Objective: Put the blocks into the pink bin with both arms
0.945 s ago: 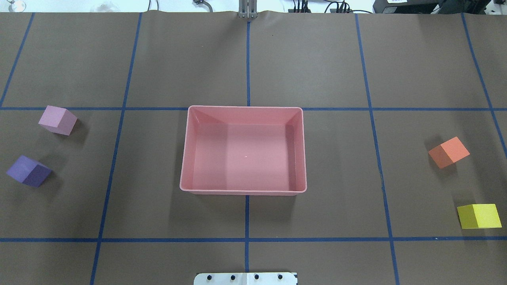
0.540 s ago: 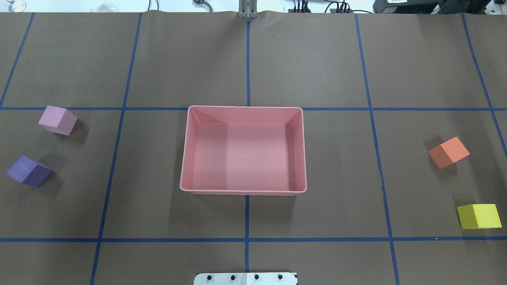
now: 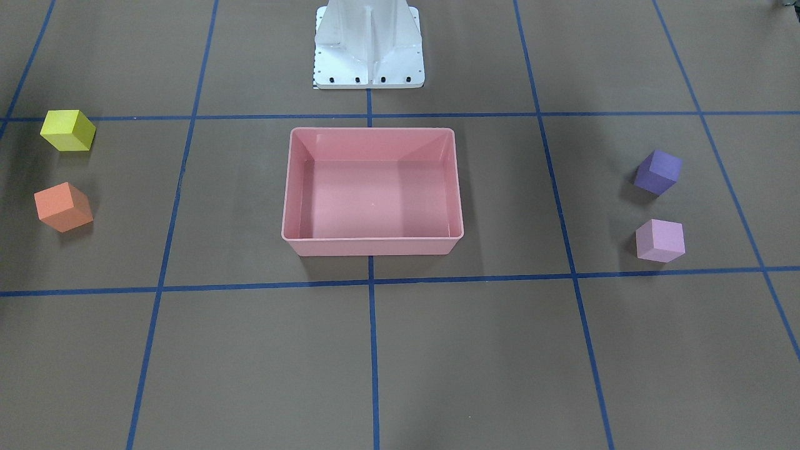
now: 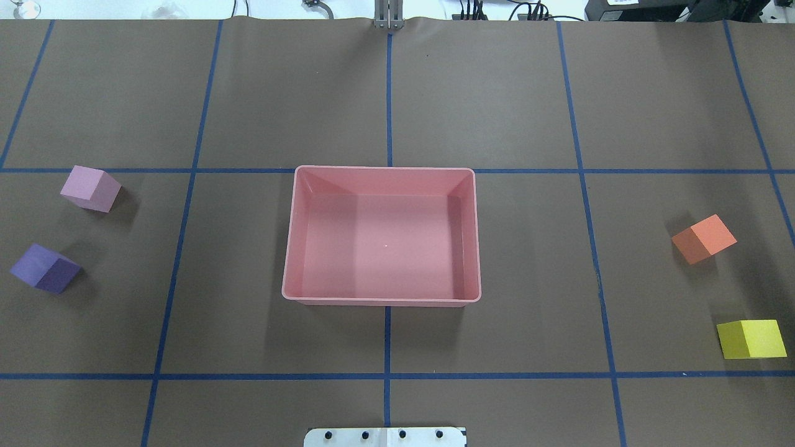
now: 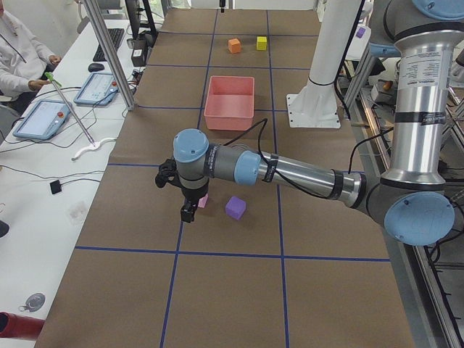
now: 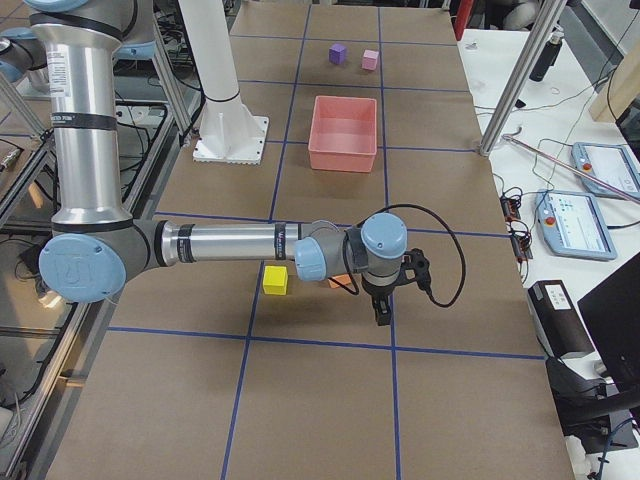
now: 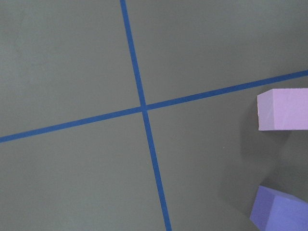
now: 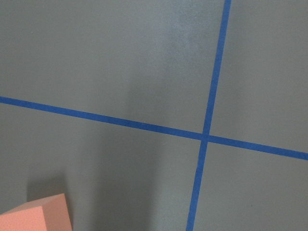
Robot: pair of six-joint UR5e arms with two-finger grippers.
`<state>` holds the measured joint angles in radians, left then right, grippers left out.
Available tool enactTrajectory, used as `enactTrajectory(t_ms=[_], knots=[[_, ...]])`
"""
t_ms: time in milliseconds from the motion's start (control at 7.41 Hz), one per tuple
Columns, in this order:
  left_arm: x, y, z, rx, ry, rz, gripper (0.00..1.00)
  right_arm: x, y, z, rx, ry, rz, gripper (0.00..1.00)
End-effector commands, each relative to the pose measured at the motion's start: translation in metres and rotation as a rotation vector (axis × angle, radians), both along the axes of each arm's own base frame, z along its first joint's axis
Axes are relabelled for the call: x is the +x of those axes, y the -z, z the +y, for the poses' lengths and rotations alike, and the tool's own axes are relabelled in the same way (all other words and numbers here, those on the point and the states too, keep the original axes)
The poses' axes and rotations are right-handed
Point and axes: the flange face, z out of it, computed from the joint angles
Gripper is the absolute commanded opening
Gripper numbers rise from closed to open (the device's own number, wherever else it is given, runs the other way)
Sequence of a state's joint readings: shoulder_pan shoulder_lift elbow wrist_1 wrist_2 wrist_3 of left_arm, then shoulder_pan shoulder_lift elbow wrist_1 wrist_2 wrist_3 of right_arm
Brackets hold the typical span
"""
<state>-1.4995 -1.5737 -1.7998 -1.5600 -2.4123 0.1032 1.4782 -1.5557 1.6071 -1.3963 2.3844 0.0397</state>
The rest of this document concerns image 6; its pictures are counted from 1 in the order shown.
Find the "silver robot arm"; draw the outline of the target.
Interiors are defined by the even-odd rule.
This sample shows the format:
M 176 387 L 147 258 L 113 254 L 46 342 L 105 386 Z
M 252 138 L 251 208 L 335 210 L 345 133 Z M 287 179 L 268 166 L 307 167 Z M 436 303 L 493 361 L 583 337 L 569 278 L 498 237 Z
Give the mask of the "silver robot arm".
M 378 325 L 408 283 L 407 228 L 374 213 L 346 231 L 329 222 L 175 225 L 134 220 L 122 204 L 113 60 L 155 53 L 153 1 L 23 1 L 44 47 L 61 206 L 39 254 L 45 283 L 80 303 L 106 299 L 156 267 L 219 260 L 293 260 L 303 281 L 361 274 Z M 179 1 L 202 85 L 195 160 L 257 164 L 269 126 L 241 99 L 221 1 Z M 367 172 L 377 151 L 377 102 L 318 96 L 309 154 L 314 169 Z

